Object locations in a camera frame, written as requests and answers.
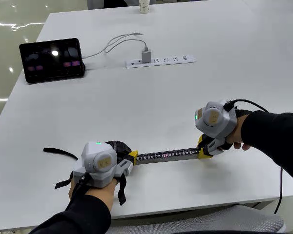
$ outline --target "gray chair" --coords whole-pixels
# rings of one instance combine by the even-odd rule
[[[214,230],[277,233],[285,231],[285,223],[276,214],[266,214],[261,210],[236,205],[212,214],[180,221],[110,227],[107,234],[171,234]]]

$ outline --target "white cable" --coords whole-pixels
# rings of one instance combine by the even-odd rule
[[[123,39],[123,38],[126,38],[126,37],[129,37],[129,36],[141,36],[143,35],[143,33],[130,33],[130,34],[122,34],[122,35],[119,35],[117,37],[114,37],[112,38],[108,43],[107,45],[100,51],[100,52],[97,52],[93,55],[89,55],[89,56],[85,56],[85,57],[82,57],[83,59],[86,59],[86,58],[89,58],[89,57],[93,57],[95,55],[98,55],[100,53],[102,53],[103,51],[106,52],[106,49],[112,45],[114,45],[116,42],[118,42],[119,40]]]
[[[123,39],[123,38],[126,38],[126,37],[129,37],[129,36],[141,36],[143,35],[143,33],[131,33],[131,34],[123,34],[123,35],[119,35],[117,37],[114,37],[112,38],[106,45],[105,49],[104,49],[104,52],[106,51],[106,49],[109,47],[109,46],[112,46],[113,44],[115,44],[116,42],[118,42],[119,40]]]
[[[106,54],[107,54],[108,52],[110,52],[112,49],[114,49],[116,46],[118,46],[119,44],[121,44],[121,43],[123,43],[123,42],[125,42],[125,41],[129,41],[129,40],[142,41],[142,42],[145,44],[145,51],[148,50],[148,48],[147,48],[147,44],[146,44],[143,40],[139,40],[139,39],[126,39],[126,40],[123,40],[123,41],[117,43],[116,45],[114,45],[112,48],[110,48],[108,51],[106,51]]]

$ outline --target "power socket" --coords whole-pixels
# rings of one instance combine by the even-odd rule
[[[131,61],[126,61],[126,68],[161,66],[189,62],[196,62],[195,57],[192,55],[181,55],[164,58],[152,58],[152,62],[149,63],[142,63],[141,59],[135,59]]]

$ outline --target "paper cup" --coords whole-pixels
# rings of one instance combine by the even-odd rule
[[[150,0],[139,0],[140,13],[148,13],[150,10]]]

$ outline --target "shiny floor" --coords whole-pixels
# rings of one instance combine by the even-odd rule
[[[19,44],[35,42],[50,13],[85,9],[86,0],[0,0],[0,113],[22,70]]]

